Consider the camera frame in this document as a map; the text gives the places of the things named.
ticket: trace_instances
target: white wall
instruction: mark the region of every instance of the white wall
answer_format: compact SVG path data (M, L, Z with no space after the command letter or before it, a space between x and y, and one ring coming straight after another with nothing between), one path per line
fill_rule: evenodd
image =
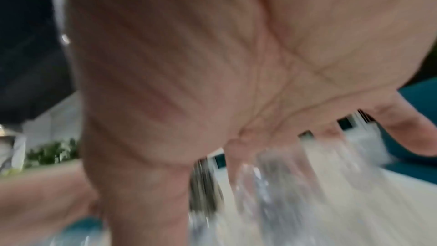
M72 94L35 120L26 121L22 127L27 149L54 140L79 138L82 127L79 94Z

